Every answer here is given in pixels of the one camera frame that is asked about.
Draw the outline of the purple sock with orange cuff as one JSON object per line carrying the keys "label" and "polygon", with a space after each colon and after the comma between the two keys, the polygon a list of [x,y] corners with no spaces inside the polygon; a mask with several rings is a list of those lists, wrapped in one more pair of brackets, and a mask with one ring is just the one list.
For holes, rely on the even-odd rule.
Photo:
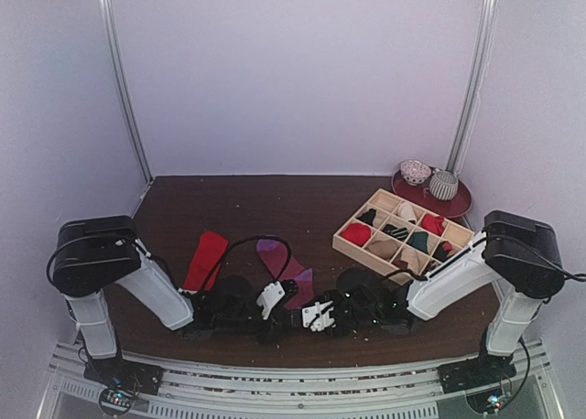
{"label": "purple sock with orange cuff", "polygon": [[[282,242],[262,239],[256,244],[256,252],[271,275],[276,278],[288,257],[288,250]],[[281,280],[294,280],[298,293],[286,303],[287,309],[301,309],[314,298],[313,270],[305,268],[291,257]]]}

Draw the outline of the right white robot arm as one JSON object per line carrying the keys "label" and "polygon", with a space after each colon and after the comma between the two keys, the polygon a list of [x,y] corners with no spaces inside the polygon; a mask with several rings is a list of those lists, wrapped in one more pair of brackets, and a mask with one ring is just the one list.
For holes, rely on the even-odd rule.
{"label": "right white robot arm", "polygon": [[420,322],[500,279],[510,292],[483,333],[481,355],[470,363],[475,382],[490,382],[505,367],[539,308],[566,278],[553,228],[501,210],[484,218],[483,230],[446,263],[425,274],[395,270],[378,274],[350,268],[330,292],[289,312],[293,328],[341,335],[362,323],[408,334]]}

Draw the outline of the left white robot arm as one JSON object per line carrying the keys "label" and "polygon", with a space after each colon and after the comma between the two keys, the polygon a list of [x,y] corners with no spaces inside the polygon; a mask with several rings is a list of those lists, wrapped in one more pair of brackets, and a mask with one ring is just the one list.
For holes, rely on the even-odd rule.
{"label": "left white robot arm", "polygon": [[[240,275],[219,277],[228,255],[249,242],[270,241],[284,248],[269,283],[254,295]],[[120,346],[103,290],[119,285],[149,309],[171,332],[186,340],[209,337],[215,330],[271,336],[280,329],[298,284],[284,274],[292,261],[288,243],[275,236],[252,236],[228,242],[221,234],[202,234],[183,285],[177,285],[166,261],[140,240],[134,221],[125,215],[75,220],[59,231],[46,276],[66,299],[86,353],[97,372],[113,386],[132,376]]]}

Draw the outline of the beige rolled sock in box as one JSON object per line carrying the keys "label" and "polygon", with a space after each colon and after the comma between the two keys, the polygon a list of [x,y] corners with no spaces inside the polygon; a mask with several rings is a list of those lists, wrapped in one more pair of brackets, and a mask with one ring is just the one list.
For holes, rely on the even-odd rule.
{"label": "beige rolled sock in box", "polygon": [[400,249],[401,244],[393,239],[369,242],[365,250],[373,255],[390,262]]}

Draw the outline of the red sock with striped cuff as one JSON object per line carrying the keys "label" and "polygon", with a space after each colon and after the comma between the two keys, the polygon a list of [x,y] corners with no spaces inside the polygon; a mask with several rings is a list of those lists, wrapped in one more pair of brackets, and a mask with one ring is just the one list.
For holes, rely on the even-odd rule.
{"label": "red sock with striped cuff", "polygon": [[197,293],[212,290],[220,271],[217,263],[226,253],[228,244],[219,233],[206,231],[202,234],[183,284],[185,291]]}

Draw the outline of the teal rolled sock in box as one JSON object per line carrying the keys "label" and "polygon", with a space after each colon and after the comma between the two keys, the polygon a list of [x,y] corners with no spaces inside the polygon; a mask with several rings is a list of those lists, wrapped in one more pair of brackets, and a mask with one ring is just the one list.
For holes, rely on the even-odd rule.
{"label": "teal rolled sock in box", "polygon": [[407,244],[421,252],[428,253],[428,240],[429,235],[426,232],[415,231],[408,239]]}

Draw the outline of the black rolled sock in box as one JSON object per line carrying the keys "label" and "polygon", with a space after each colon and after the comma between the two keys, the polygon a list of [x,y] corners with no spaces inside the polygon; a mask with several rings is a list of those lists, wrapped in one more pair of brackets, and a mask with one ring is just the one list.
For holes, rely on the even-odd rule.
{"label": "black rolled sock in box", "polygon": [[364,213],[362,213],[361,215],[359,215],[357,217],[357,220],[371,226],[374,227],[374,220],[376,218],[377,215],[377,210],[374,208],[370,208],[368,211],[365,211]]}

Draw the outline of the black red sock in box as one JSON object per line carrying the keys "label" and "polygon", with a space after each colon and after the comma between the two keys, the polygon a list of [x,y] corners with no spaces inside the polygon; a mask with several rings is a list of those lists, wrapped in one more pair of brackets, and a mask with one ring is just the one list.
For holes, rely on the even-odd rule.
{"label": "black red sock in box", "polygon": [[435,252],[432,254],[432,257],[437,261],[444,263],[458,250],[459,248],[454,247],[450,242],[443,241],[437,246]]}

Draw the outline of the cream rolled sock in box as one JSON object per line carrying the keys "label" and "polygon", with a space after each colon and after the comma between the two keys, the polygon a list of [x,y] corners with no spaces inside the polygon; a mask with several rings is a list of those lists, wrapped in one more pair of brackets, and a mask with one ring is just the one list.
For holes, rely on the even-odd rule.
{"label": "cream rolled sock in box", "polygon": [[421,209],[414,206],[412,203],[408,201],[403,201],[399,204],[398,209],[396,211],[396,215],[407,222],[412,224],[417,224],[418,220],[421,216]]}

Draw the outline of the red patterned sock in box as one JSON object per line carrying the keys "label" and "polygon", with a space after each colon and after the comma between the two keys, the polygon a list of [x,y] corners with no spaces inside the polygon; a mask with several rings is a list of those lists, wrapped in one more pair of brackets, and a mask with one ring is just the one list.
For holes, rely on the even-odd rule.
{"label": "red patterned sock in box", "polygon": [[445,218],[427,213],[422,218],[420,227],[430,233],[441,236],[445,231]]}

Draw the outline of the white patterned bowl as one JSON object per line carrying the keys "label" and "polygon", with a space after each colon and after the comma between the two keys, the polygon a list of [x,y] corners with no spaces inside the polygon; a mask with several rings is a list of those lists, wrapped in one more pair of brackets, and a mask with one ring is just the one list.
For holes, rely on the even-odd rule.
{"label": "white patterned bowl", "polygon": [[399,170],[401,177],[410,186],[423,184],[432,174],[430,166],[416,159],[404,160]]}

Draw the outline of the grey striped cup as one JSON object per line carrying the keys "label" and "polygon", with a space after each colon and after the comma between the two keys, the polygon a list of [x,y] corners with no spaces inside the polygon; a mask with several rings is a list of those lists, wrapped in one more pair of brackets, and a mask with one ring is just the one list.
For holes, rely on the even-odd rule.
{"label": "grey striped cup", "polygon": [[436,170],[429,182],[431,196],[441,201],[453,200],[458,192],[459,180],[449,171]]}

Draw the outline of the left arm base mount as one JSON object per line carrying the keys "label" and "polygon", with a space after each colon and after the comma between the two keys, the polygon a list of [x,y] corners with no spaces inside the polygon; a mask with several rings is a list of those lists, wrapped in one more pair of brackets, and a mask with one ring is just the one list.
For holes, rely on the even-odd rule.
{"label": "left arm base mount", "polygon": [[157,365],[123,358],[88,359],[83,376],[115,391],[157,395],[163,369]]}

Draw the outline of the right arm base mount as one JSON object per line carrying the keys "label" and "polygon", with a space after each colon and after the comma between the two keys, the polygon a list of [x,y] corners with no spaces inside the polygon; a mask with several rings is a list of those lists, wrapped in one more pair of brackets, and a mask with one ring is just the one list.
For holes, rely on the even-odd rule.
{"label": "right arm base mount", "polygon": [[438,367],[444,393],[469,391],[499,382],[503,377],[516,376],[512,357],[478,356]]}

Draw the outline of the right aluminium frame post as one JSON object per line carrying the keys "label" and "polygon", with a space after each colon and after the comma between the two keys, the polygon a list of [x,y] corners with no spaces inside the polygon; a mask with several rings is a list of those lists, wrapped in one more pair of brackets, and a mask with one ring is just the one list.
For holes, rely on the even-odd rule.
{"label": "right aluminium frame post", "polygon": [[488,69],[494,40],[497,6],[498,0],[482,1],[475,47],[472,54],[472,65],[446,165],[446,169],[456,177],[462,172],[480,107],[481,88]]}

